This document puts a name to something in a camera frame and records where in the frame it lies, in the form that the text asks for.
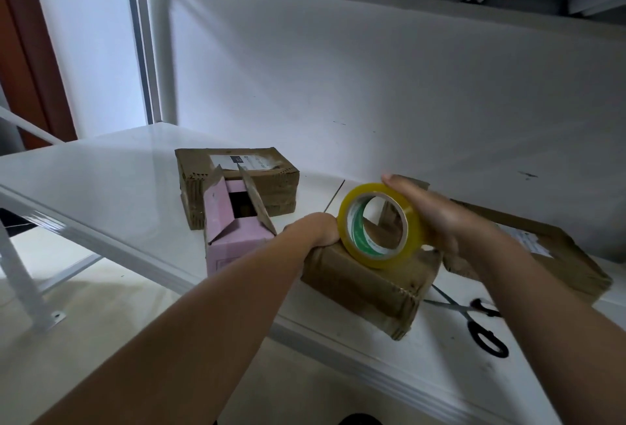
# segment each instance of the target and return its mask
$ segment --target pink box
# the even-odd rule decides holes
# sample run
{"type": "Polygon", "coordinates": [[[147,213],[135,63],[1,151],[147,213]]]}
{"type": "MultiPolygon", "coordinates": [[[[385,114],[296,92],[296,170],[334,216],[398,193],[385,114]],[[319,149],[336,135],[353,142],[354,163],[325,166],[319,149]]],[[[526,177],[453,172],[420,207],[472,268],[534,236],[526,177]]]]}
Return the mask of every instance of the pink box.
{"type": "Polygon", "coordinates": [[[242,177],[226,181],[218,167],[205,183],[203,199],[209,275],[276,235],[252,178],[245,171],[242,177]]]}

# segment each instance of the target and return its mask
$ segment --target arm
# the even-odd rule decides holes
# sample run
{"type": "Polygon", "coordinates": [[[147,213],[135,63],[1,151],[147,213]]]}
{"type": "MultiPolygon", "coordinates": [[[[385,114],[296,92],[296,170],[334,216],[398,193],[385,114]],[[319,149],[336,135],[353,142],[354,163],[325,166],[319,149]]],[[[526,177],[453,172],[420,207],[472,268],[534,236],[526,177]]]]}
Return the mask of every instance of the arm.
{"type": "Polygon", "coordinates": [[[331,215],[296,221],[185,294],[36,424],[212,424],[310,249],[338,239],[331,215]]]}
{"type": "Polygon", "coordinates": [[[469,261],[565,423],[622,423],[626,332],[583,303],[514,239],[464,207],[383,176],[469,261]]]}

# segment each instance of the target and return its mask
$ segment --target green label inside tape roll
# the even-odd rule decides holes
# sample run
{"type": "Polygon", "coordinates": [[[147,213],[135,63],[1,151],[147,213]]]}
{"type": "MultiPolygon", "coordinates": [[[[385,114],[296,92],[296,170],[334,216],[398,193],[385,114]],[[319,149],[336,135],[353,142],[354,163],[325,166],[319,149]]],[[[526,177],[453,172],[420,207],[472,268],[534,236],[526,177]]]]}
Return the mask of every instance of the green label inside tape roll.
{"type": "Polygon", "coordinates": [[[395,252],[395,249],[378,245],[368,235],[363,224],[363,214],[367,203],[376,196],[361,196],[354,200],[348,210],[348,235],[361,252],[372,257],[384,257],[395,252]]]}

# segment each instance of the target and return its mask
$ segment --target wooden door frame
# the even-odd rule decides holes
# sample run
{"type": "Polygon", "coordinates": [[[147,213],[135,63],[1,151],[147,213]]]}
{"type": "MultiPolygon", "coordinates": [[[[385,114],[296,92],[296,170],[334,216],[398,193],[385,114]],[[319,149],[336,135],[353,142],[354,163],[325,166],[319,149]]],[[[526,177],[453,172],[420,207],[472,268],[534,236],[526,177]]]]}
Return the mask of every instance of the wooden door frame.
{"type": "MultiPolygon", "coordinates": [[[[0,0],[0,84],[13,113],[63,141],[76,139],[39,0],[0,0]]],[[[26,149],[48,145],[20,135],[26,149]]]]}

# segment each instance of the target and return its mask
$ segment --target scissors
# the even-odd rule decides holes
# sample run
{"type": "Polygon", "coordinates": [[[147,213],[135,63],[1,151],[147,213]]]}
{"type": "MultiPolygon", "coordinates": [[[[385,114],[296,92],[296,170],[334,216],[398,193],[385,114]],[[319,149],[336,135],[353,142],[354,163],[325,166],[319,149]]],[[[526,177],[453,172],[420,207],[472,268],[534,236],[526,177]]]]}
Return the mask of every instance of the scissors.
{"type": "Polygon", "coordinates": [[[483,328],[480,324],[476,323],[470,317],[470,315],[468,315],[468,312],[473,312],[473,313],[483,313],[487,316],[502,318],[502,315],[500,314],[498,310],[490,310],[488,308],[485,308],[482,305],[480,298],[476,298],[475,300],[472,300],[472,302],[470,303],[470,306],[468,307],[460,305],[459,303],[455,302],[451,297],[449,297],[447,294],[442,292],[435,285],[433,285],[433,288],[437,290],[440,293],[440,295],[443,296],[449,303],[436,302],[433,300],[424,300],[426,303],[430,303],[432,305],[439,306],[442,308],[447,308],[449,310],[458,311],[468,321],[469,333],[474,339],[474,342],[476,342],[476,344],[478,344],[482,350],[487,351],[489,354],[495,357],[505,358],[509,356],[509,350],[506,347],[506,344],[500,341],[494,333],[489,331],[489,329],[483,328]],[[483,338],[481,336],[488,339],[489,342],[491,342],[494,346],[497,347],[497,349],[490,347],[489,344],[483,341],[483,338]]]}

